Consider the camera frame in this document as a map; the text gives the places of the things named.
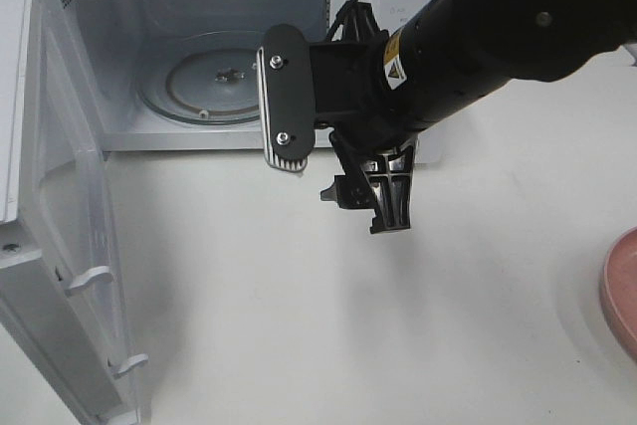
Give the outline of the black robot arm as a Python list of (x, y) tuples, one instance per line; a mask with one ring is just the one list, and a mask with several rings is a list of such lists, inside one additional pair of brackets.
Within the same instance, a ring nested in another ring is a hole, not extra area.
[(636, 0), (431, 0), (394, 32), (348, 0), (310, 47), (342, 172), (320, 197), (409, 227), (417, 135), (512, 80), (555, 82), (636, 39)]

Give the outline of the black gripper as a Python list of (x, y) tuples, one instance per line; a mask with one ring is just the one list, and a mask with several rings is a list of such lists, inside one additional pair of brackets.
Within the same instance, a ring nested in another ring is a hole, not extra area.
[[(354, 2), (337, 12), (327, 40), (310, 44), (315, 124), (334, 128), (329, 141), (343, 174), (320, 199), (344, 210), (373, 211), (372, 234), (408, 230), (417, 144), (411, 136), (423, 123), (407, 114), (386, 81), (389, 34), (379, 28), (370, 3)], [(394, 147), (358, 152), (354, 146)]]

